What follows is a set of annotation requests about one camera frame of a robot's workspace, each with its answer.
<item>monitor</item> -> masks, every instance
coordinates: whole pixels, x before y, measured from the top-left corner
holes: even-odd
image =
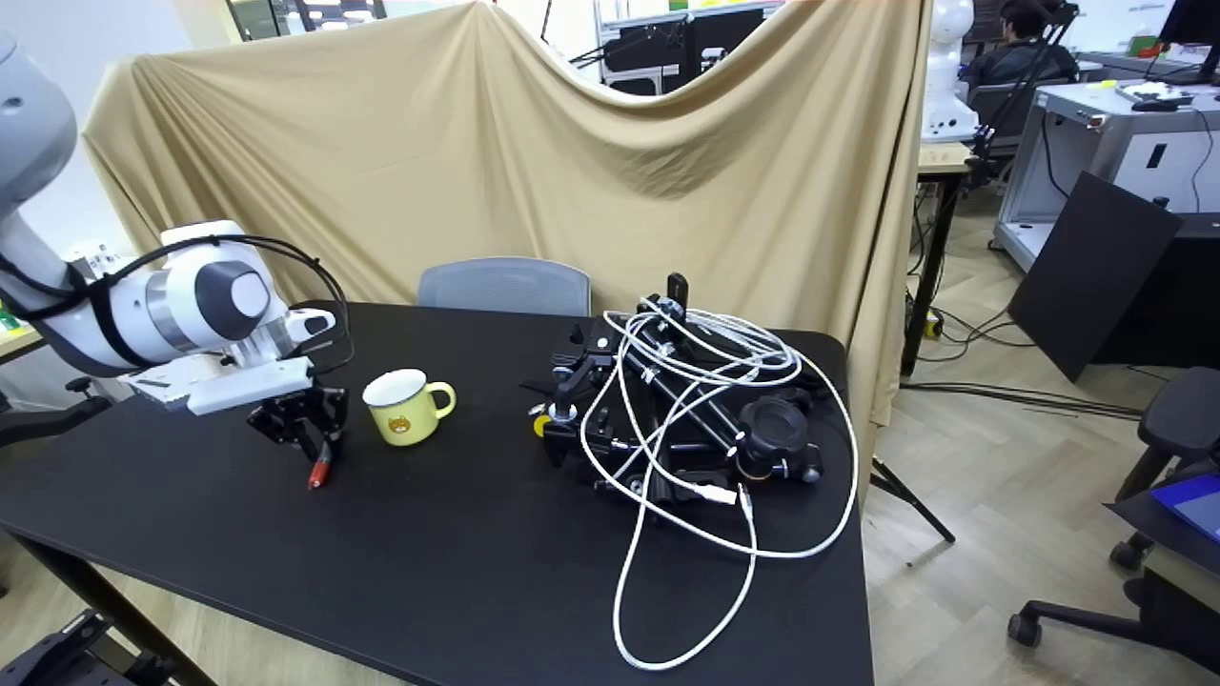
[[[606,24],[618,37],[603,46],[603,79],[635,95],[677,91],[725,62],[761,20],[761,8],[718,8]]]
[[[1195,71],[1201,84],[1211,84],[1220,62],[1220,0],[1174,0],[1160,42],[1211,46]]]

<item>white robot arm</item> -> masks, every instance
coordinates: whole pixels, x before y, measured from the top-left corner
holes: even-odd
[[[922,142],[968,142],[978,135],[978,114],[958,99],[960,33],[972,20],[972,0],[934,0],[922,76]]]
[[[289,309],[254,240],[232,221],[165,234],[158,262],[87,255],[63,262],[19,217],[71,158],[68,99],[0,33],[0,302],[77,368],[94,377],[141,372],[184,354],[232,357],[189,386],[193,417],[260,404],[308,390],[306,344],[336,315]]]

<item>yellow mug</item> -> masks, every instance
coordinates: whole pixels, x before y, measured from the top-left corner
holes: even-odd
[[[367,386],[362,400],[390,447],[427,441],[439,419],[457,408],[453,386],[427,380],[423,368],[380,372]]]

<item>draped fabric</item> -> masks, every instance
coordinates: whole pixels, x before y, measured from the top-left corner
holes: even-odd
[[[870,434],[896,394],[926,17],[795,0],[688,89],[632,99],[466,3],[114,64],[82,142],[138,244],[230,217],[357,302],[413,302],[466,255],[570,262],[606,309],[683,269],[700,309],[840,335]]]

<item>white cable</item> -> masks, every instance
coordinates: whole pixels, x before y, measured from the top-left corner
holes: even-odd
[[[612,648],[618,648],[618,657],[622,657],[627,668],[635,668],[635,671],[673,671],[673,668],[688,664],[692,657],[700,657],[700,652],[732,624],[732,619],[740,615],[744,597],[749,596],[760,558],[761,558],[761,559],[808,559],[808,558],[821,558],[824,549],[831,549],[831,544],[843,539],[843,530],[845,530],[845,521],[850,521],[850,512],[852,512],[852,498],[859,498],[859,434],[852,434],[850,410],[845,410],[840,390],[831,386],[831,377],[828,377],[810,357],[803,357],[800,351],[791,351],[790,344],[781,344],[779,335],[768,335],[767,329],[760,329],[760,324],[749,324],[749,319],[734,319],[734,315],[688,309],[687,315],[688,315],[692,329],[706,329],[706,332],[713,332],[713,335],[720,335],[720,338],[726,338],[726,344],[734,344],[734,346],[744,351],[744,354],[732,354],[732,351],[713,346],[706,335],[692,335],[687,324],[669,319],[658,305],[652,305],[652,302],[644,302],[644,305],[648,305],[652,313],[625,315],[622,324],[618,324],[612,315],[606,315],[606,324],[622,335],[622,346],[612,351],[612,368],[606,372],[603,390],[593,394],[593,400],[589,400],[588,410],[579,417],[579,429],[577,429],[577,434],[579,434],[579,451],[584,451],[584,457],[593,465],[593,471],[598,471],[608,487],[618,487],[625,498],[635,503],[635,525],[632,525],[632,539],[627,539],[627,549],[625,549],[618,583],[612,583],[612,605],[608,605]],[[709,354],[720,357],[725,367],[709,367],[709,368],[706,368],[706,367],[692,367],[692,361],[673,357],[669,351],[655,351],[648,338],[640,338],[640,329],[648,329],[648,324],[655,324],[655,319],[663,319],[667,329],[677,329],[683,338],[699,344],[700,351],[709,351]],[[687,390],[669,400],[669,408],[667,408],[667,417],[658,419],[658,427],[648,429],[648,434],[644,434],[644,427],[640,427],[640,419],[635,419],[635,408],[632,408],[632,400],[627,400],[627,390],[625,390],[625,386],[627,386],[627,380],[625,380],[625,357],[627,357],[627,351],[640,354],[640,357],[648,357],[652,367],[658,367],[658,368],[667,368],[667,372],[673,372],[673,377],[687,380]],[[800,368],[810,368],[810,372],[821,377],[821,386],[831,394],[835,410],[840,410],[840,419],[843,419],[843,429],[845,429],[845,441],[850,441],[845,503],[843,503],[843,515],[840,515],[835,530],[831,530],[824,540],[814,540],[814,544],[808,544],[808,549],[761,549],[761,544],[760,544],[760,525],[753,525],[749,492],[747,492],[744,485],[734,485],[734,498],[732,498],[726,487],[688,485],[688,480],[683,480],[683,476],[673,476],[673,471],[663,469],[658,447],[663,447],[667,429],[669,429],[677,419],[687,419],[692,408],[718,400],[720,394],[726,394],[726,390],[779,390],[779,386],[795,380]],[[603,408],[608,386],[618,386],[622,408],[625,408],[625,419],[627,419],[627,429],[635,434],[635,451],[618,465],[618,471],[608,471],[608,469],[593,457],[593,451],[589,451],[589,441],[588,441],[588,424],[589,424],[593,408]],[[648,457],[648,465],[644,465],[640,492],[632,492],[632,487],[622,485],[622,471],[625,471],[640,454]],[[700,498],[709,498],[709,503],[734,503],[734,507],[744,512],[744,520],[747,520],[747,544],[726,540],[726,539],[720,539],[720,534],[709,534],[709,530],[700,530],[700,525],[669,515],[667,507],[652,503],[648,492],[652,492],[652,476],[655,476],[655,471],[658,471],[667,485],[687,487],[687,492],[692,492],[692,495],[700,495]],[[673,657],[673,661],[658,661],[658,664],[635,661],[635,657],[627,652],[625,638],[622,638],[622,597],[625,597],[627,572],[632,572],[632,564],[635,564],[635,549],[640,549],[648,515],[658,515],[658,520],[683,525],[687,534],[692,534],[692,539],[700,539],[700,540],[709,540],[709,544],[720,544],[720,549],[726,549],[726,551],[747,558],[747,575],[744,575],[732,605],[725,611],[725,619],[720,619],[692,648],[687,648],[687,652]]]
[[[644,429],[640,429],[640,424],[635,424],[635,417],[632,417],[632,404],[625,404],[625,408],[627,408],[627,427],[632,427],[640,451],[648,454],[644,480],[640,480],[640,498],[648,498],[652,471],[663,471],[663,465],[658,465],[658,447],[663,447],[663,434],[667,434],[667,427],[673,424],[673,417],[687,408],[687,398],[688,398],[688,394],[699,394],[699,386],[687,386],[687,390],[673,398],[667,419],[663,419],[658,429],[652,429],[648,438],[644,438]],[[740,495],[734,495],[734,507],[740,507],[744,520],[747,520],[747,534],[749,534],[749,549],[753,549],[753,544],[760,544],[753,507],[749,507],[749,492],[747,492],[744,485],[740,485]],[[744,575],[732,605],[725,611],[725,619],[720,619],[700,642],[692,642],[692,643],[688,643],[683,657],[673,657],[673,661],[658,661],[658,664],[655,664],[655,661],[640,661],[640,657],[632,657],[632,648],[627,648],[625,638],[622,638],[622,597],[625,597],[625,583],[627,583],[632,564],[635,564],[635,549],[640,549],[640,539],[644,539],[644,521],[648,521],[648,512],[635,507],[632,540],[627,540],[627,549],[625,549],[625,558],[622,558],[618,583],[612,583],[608,631],[612,631],[618,657],[622,657],[627,668],[635,668],[635,671],[673,671],[673,668],[688,664],[692,657],[700,657],[700,652],[732,624],[732,619],[740,615],[740,605],[747,601],[747,596],[749,596],[749,588],[753,588],[760,558],[749,558],[747,575]]]
[[[747,487],[740,487],[740,512],[747,520],[749,549],[760,549],[760,525],[753,525],[753,507],[749,507],[749,492]],[[635,525],[632,525],[632,540],[627,540],[627,549],[622,558],[622,572],[618,572],[618,583],[612,583],[608,629],[612,629],[612,648],[627,668],[635,668],[635,671],[673,671],[673,668],[699,661],[734,621],[740,605],[747,601],[747,596],[753,588],[760,558],[749,558],[747,575],[740,579],[740,589],[734,589],[732,605],[725,611],[725,619],[699,643],[688,643],[673,661],[640,661],[640,657],[632,657],[632,648],[622,638],[622,596],[625,596],[625,583],[627,583],[632,564],[635,564],[635,549],[640,549],[640,539],[644,539],[644,520],[648,520],[648,512],[640,507],[635,512]]]
[[[677,525],[677,530],[687,530],[687,534],[692,534],[692,539],[700,539],[700,540],[709,540],[709,544],[732,549],[732,551],[740,551],[740,558],[761,558],[761,559],[808,559],[808,558],[821,558],[824,549],[831,549],[831,544],[843,539],[843,530],[845,530],[845,521],[850,521],[850,512],[852,512],[852,498],[859,498],[859,434],[852,434],[850,410],[845,410],[840,390],[831,386],[831,377],[828,377],[810,357],[803,357],[800,351],[795,351],[795,357],[800,357],[800,361],[824,380],[824,390],[831,394],[831,400],[835,400],[835,408],[840,408],[840,419],[843,419],[843,429],[845,429],[845,441],[850,441],[845,503],[843,503],[843,512],[840,512],[835,530],[831,530],[824,540],[808,544],[808,549],[760,549],[760,544],[747,549],[747,544],[740,544],[740,540],[718,539],[718,534],[709,534],[709,530],[700,530],[700,525],[669,515],[667,507],[658,507],[658,503],[652,503],[652,498],[640,498],[632,487],[625,487],[618,476],[608,476],[606,465],[593,457],[593,451],[589,451],[589,441],[588,441],[588,419],[593,417],[589,408],[598,408],[598,404],[606,400],[606,394],[608,394],[608,386],[618,380],[618,372],[606,372],[606,386],[598,390],[598,398],[589,400],[589,408],[579,417],[579,429],[577,429],[579,451],[588,454],[589,469],[593,469],[612,492],[622,492],[625,498],[640,503],[648,515],[658,515],[658,520],[667,520],[669,525]]]

